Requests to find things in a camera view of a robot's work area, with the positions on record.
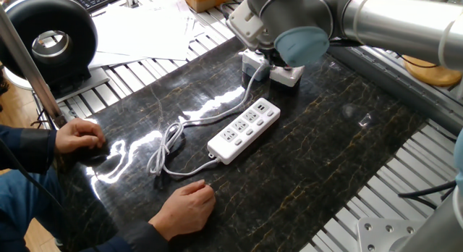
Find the person's left hand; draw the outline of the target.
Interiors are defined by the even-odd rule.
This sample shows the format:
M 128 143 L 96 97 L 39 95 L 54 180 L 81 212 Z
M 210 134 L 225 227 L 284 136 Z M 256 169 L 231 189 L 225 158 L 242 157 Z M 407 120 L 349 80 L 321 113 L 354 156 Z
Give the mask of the person's left hand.
M 79 148 L 101 148 L 105 142 L 98 124 L 75 118 L 57 131 L 55 148 L 61 154 L 68 154 Z

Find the person's right hand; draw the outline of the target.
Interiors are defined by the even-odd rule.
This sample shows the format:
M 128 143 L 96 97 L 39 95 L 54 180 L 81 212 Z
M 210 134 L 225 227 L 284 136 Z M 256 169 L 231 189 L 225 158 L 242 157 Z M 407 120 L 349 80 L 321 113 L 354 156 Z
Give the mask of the person's right hand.
M 176 189 L 148 223 L 170 241 L 178 235 L 202 230 L 215 204 L 213 188 L 199 180 Z

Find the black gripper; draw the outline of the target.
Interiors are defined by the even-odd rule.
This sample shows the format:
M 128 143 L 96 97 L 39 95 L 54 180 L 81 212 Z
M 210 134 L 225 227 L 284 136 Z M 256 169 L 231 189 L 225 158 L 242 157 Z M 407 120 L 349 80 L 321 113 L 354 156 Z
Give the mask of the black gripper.
M 288 66 L 288 64 L 281 58 L 279 52 L 276 49 L 260 49 L 259 52 L 263 54 L 270 65 L 277 67 Z

